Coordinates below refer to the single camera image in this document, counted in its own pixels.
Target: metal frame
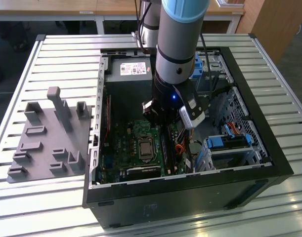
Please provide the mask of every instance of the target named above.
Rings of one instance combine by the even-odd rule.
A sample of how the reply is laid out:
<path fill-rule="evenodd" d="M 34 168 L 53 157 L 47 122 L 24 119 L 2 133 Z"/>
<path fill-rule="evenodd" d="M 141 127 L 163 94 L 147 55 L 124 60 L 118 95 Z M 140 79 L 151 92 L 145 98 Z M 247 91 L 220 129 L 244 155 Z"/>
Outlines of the metal frame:
<path fill-rule="evenodd" d="M 252 41 L 255 43 L 256 47 L 259 49 L 260 53 L 264 57 L 265 61 L 271 66 L 273 69 L 273 73 L 277 77 L 277 79 L 280 81 L 280 83 L 283 84 L 283 86 L 286 88 L 288 91 L 289 95 L 292 97 L 293 102 L 300 108 L 300 113 L 302 115 L 302 103 L 299 101 L 295 93 L 291 90 L 290 86 L 287 84 L 286 80 L 283 78 L 281 73 L 278 71 L 276 65 L 271 61 L 270 57 L 266 53 L 265 49 L 263 46 L 260 44 L 259 40 L 257 38 L 252 39 Z"/>
<path fill-rule="evenodd" d="M 61 86 L 62 98 L 67 97 L 70 106 L 80 98 L 94 106 L 100 49 L 136 47 L 130 35 L 46 36 L 40 52 L 34 54 L 36 59 L 32 55 L 30 60 L 34 62 L 27 66 L 29 71 L 39 72 L 24 79 L 13 104 L 15 109 L 6 114 L 6 129 L 0 135 L 0 236 L 302 236 L 302 112 L 293 102 L 297 99 L 276 77 L 271 60 L 248 35 L 212 34 L 204 37 L 207 46 L 230 47 L 295 172 L 294 176 L 269 188 L 242 208 L 114 230 L 103 230 L 91 211 L 81 207 L 84 176 L 6 183 L 4 179 L 13 151 L 1 150 L 18 144 L 15 135 L 23 131 L 21 122 L 25 121 L 20 112 L 26 104 L 22 100 L 34 99 L 48 106 L 42 98 L 45 98 L 43 91 L 50 84 Z"/>

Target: motherboard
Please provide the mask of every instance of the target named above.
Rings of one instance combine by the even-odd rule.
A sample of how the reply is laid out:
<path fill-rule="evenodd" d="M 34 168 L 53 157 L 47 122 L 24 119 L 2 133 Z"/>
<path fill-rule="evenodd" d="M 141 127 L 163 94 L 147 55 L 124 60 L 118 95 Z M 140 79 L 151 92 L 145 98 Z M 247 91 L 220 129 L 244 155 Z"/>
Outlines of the motherboard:
<path fill-rule="evenodd" d="M 113 127 L 111 147 L 102 160 L 102 182 L 115 183 L 170 175 L 160 137 L 160 128 L 146 120 L 117 123 Z M 170 140 L 175 141 L 178 129 L 170 127 Z M 175 164 L 175 174 L 184 172 L 183 162 Z"/>

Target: sticker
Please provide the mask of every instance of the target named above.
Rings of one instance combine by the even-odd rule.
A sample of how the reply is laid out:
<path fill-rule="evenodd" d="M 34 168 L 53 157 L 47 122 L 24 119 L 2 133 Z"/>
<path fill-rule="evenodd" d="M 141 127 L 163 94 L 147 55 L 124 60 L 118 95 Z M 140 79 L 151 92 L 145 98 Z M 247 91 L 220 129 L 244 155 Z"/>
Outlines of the sticker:
<path fill-rule="evenodd" d="M 189 161 L 189 159 L 186 159 L 186 165 L 190 168 L 190 161 Z"/>
<path fill-rule="evenodd" d="M 93 14 L 93 11 L 80 11 L 80 14 Z"/>
<path fill-rule="evenodd" d="M 120 65 L 120 75 L 129 76 L 129 75 L 143 75 L 146 74 L 146 65 L 145 63 L 122 63 Z"/>

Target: power supply label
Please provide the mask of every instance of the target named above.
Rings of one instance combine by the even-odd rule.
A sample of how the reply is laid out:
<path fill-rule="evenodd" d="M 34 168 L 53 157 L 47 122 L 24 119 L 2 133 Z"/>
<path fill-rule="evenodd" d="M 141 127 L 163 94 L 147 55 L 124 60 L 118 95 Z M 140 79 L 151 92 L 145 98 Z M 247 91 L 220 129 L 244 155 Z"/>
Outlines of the power supply label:
<path fill-rule="evenodd" d="M 120 75 L 129 76 L 129 75 L 143 75 L 146 74 L 146 65 L 145 62 L 141 63 L 122 63 L 120 65 Z"/>

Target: wooden desk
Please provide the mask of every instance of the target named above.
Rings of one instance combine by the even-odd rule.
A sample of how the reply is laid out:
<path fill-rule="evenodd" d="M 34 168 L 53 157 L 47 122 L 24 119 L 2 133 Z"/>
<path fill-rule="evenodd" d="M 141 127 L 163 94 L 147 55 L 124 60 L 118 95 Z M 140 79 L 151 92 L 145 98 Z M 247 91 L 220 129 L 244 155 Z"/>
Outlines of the wooden desk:
<path fill-rule="evenodd" d="M 206 15 L 244 15 L 243 8 L 219 7 L 210 1 Z M 97 15 L 135 15 L 134 0 L 97 0 Z"/>
<path fill-rule="evenodd" d="M 211 0 L 204 26 L 224 31 L 215 33 L 234 33 L 244 12 L 242 8 L 219 7 Z M 0 0 L 0 21 L 94 20 L 98 33 L 104 34 L 105 20 L 135 19 L 134 0 Z"/>
<path fill-rule="evenodd" d="M 0 21 L 94 20 L 97 0 L 0 0 Z"/>
<path fill-rule="evenodd" d="M 204 20 L 228 22 L 225 33 L 230 34 L 236 31 L 244 13 L 243 8 L 219 7 L 215 0 L 211 0 Z M 134 0 L 97 0 L 96 15 L 98 33 L 104 34 L 103 21 L 105 20 L 136 19 Z"/>

